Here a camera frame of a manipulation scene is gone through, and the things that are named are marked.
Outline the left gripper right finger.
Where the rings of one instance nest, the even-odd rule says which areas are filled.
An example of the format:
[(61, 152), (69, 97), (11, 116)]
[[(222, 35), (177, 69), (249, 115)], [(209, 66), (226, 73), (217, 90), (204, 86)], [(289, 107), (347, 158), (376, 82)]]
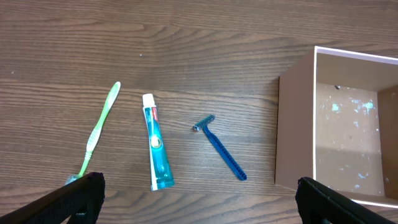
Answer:
[(298, 180), (295, 200), (303, 224), (394, 224), (310, 177)]

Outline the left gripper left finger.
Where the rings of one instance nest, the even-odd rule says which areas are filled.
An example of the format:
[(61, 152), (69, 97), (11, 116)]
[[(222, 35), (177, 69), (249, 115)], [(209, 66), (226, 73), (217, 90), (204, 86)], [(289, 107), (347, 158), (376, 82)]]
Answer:
[(96, 223), (105, 198), (105, 180), (91, 172), (1, 217), (1, 223)]

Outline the green toothbrush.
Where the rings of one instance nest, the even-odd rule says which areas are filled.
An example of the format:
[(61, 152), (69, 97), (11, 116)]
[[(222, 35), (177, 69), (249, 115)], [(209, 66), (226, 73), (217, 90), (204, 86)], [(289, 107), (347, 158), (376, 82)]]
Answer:
[(121, 82), (116, 82), (113, 85), (113, 87), (110, 89), (110, 91), (106, 97), (106, 100), (104, 102), (104, 106), (103, 106), (101, 115), (99, 117), (99, 120), (88, 138), (88, 141), (86, 144), (85, 157), (84, 157), (83, 163), (81, 165), (80, 171), (77, 174), (72, 174), (71, 176), (69, 176), (65, 182), (65, 185), (70, 184), (71, 182), (74, 182), (75, 180), (84, 176), (86, 169), (88, 167), (88, 164), (90, 163), (90, 159), (91, 159), (93, 152), (96, 148), (96, 145), (100, 139), (102, 128), (104, 126), (106, 118), (107, 118), (109, 112), (111, 111), (111, 108), (114, 105), (116, 98), (119, 95), (120, 88), (121, 88)]

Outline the teal toothpaste tube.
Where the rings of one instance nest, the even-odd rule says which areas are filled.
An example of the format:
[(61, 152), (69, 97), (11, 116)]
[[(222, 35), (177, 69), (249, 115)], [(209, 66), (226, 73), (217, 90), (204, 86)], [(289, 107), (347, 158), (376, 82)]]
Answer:
[(151, 190), (174, 186), (174, 177), (160, 130), (159, 116), (153, 94), (142, 96), (143, 112), (149, 137)]

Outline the blue disposable razor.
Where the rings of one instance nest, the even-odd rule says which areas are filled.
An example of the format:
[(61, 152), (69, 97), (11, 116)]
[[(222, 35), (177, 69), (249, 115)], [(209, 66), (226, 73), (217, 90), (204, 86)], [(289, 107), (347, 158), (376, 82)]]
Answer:
[(246, 173), (242, 170), (242, 168), (234, 160), (232, 155), (224, 147), (223, 143), (216, 137), (215, 134), (213, 134), (209, 130), (208, 125), (214, 120), (215, 120), (215, 115), (211, 114), (211, 115), (207, 116), (205, 119), (196, 123), (193, 126), (193, 130), (196, 132), (203, 130), (203, 132), (205, 133), (209, 142), (212, 143), (213, 147), (217, 150), (217, 152), (220, 154), (220, 156), (223, 158), (223, 160), (228, 165), (228, 167), (232, 170), (232, 172), (235, 174), (235, 176), (241, 181), (247, 180)]

